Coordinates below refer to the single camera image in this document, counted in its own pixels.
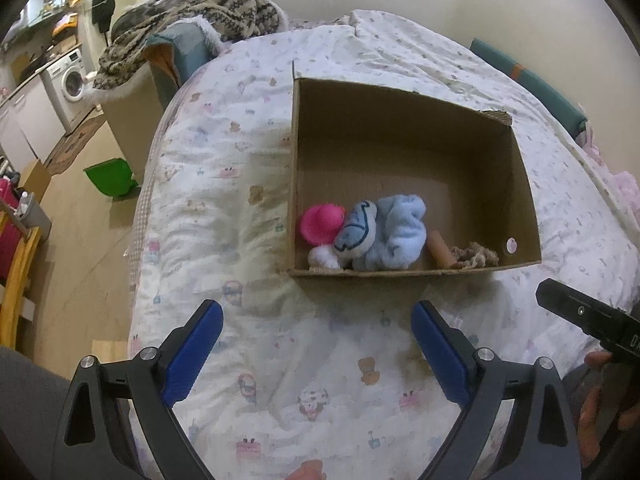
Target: beige floor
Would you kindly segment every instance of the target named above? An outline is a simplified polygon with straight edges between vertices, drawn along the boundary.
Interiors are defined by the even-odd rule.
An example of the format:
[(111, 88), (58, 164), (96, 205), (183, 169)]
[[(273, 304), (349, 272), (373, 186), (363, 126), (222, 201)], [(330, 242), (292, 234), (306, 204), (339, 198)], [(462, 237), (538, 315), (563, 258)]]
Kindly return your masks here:
[(122, 156), (107, 123), (71, 167), (55, 175), (42, 200), (52, 220), (36, 254), (28, 293), (33, 325), (20, 326), (20, 350), (35, 363), (71, 377), (93, 340), (126, 340), (130, 325), (127, 262), (136, 199), (115, 201), (82, 171)]

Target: mattress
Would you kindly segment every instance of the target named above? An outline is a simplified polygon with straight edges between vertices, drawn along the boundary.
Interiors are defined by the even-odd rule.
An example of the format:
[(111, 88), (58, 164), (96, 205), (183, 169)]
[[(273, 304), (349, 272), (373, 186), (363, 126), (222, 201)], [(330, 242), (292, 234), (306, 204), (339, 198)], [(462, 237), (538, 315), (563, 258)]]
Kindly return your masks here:
[[(289, 278), (292, 63), (306, 76), (510, 113), (542, 264), (401, 281)], [(552, 277), (627, 310), (640, 285), (633, 215), (546, 108), (466, 48), (384, 12), (234, 44), (174, 98), (150, 168), (129, 354), (159, 345), (203, 299), (221, 303), (222, 335), (174, 407), (220, 479), (284, 479), (311, 459), (329, 480), (418, 478), (459, 409), (412, 337), (416, 301), (505, 360), (546, 355), (564, 374), (595, 342), (537, 306), (538, 283)], [(501, 410), (479, 472), (507, 420)], [(160, 478), (135, 413), (132, 426), (146, 473)]]

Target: brown cylinder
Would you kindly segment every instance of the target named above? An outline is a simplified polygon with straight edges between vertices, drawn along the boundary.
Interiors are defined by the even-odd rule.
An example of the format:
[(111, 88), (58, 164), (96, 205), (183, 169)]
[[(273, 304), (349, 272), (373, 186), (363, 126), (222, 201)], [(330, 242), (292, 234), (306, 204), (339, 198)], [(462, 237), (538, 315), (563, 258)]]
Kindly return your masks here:
[(458, 262), (437, 230), (429, 231), (427, 249), (433, 255), (439, 269), (450, 269)]

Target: blue gripper pad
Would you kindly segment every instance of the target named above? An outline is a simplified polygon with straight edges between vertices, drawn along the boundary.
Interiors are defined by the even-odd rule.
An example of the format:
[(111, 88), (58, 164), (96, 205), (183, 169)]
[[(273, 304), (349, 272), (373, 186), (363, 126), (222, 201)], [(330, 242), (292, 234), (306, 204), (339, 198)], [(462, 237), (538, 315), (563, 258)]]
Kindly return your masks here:
[(414, 306), (411, 313), (411, 330), (445, 397), (455, 402), (460, 408), (466, 406), (471, 398), (467, 368), (442, 330), (420, 303)]
[(206, 312), (186, 337), (166, 369), (162, 400), (172, 408), (179, 400), (186, 399), (193, 383), (220, 337), (224, 316), (218, 302), (210, 301)]

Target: blue and white plush toy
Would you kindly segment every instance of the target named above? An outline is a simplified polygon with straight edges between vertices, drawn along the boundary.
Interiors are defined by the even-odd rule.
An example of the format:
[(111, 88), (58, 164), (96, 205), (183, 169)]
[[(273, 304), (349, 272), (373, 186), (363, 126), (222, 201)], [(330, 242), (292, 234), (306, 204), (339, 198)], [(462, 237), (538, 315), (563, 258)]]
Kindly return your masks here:
[(334, 240), (334, 250), (343, 260), (363, 256), (376, 238), (376, 205), (363, 200), (349, 212)]
[(427, 208), (417, 195), (394, 195), (376, 203), (376, 237), (354, 270), (406, 270), (420, 257), (427, 239), (422, 217)]

